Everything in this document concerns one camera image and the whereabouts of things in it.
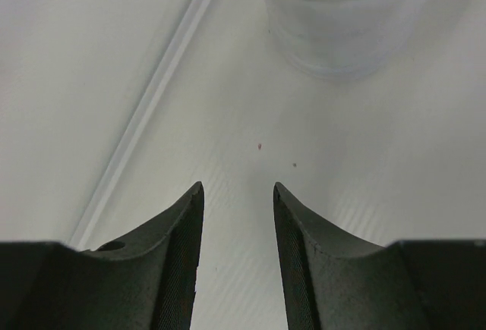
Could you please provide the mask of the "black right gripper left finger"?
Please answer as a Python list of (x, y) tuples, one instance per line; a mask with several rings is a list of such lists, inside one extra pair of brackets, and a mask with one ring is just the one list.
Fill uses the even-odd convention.
[(3, 329), (188, 329), (204, 188), (96, 250), (53, 241), (1, 245)]

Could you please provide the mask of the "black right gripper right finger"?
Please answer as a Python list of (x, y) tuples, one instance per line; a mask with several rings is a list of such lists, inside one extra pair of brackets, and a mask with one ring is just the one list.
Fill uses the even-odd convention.
[(290, 329), (483, 329), (485, 242), (363, 240), (273, 189)]

